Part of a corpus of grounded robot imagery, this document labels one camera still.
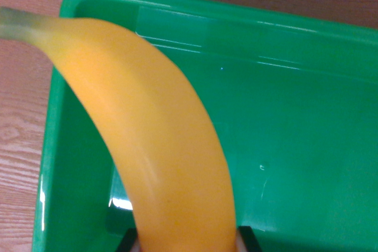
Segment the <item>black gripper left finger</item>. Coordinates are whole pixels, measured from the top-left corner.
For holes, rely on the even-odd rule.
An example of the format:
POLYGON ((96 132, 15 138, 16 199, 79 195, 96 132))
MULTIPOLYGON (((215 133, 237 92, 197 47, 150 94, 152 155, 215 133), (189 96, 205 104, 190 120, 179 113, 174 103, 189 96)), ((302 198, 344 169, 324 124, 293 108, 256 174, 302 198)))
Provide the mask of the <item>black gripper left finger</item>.
POLYGON ((136 228, 127 230, 116 252, 139 252, 139 240, 136 228))

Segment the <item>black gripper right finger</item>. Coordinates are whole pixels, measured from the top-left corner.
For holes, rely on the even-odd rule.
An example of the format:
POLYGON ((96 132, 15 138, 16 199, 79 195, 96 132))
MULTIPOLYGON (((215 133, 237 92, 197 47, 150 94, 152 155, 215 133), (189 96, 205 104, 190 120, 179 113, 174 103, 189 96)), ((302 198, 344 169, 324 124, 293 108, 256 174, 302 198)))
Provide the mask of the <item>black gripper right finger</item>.
POLYGON ((237 252, 262 252, 261 246, 250 226, 241 225, 236 232, 237 252))

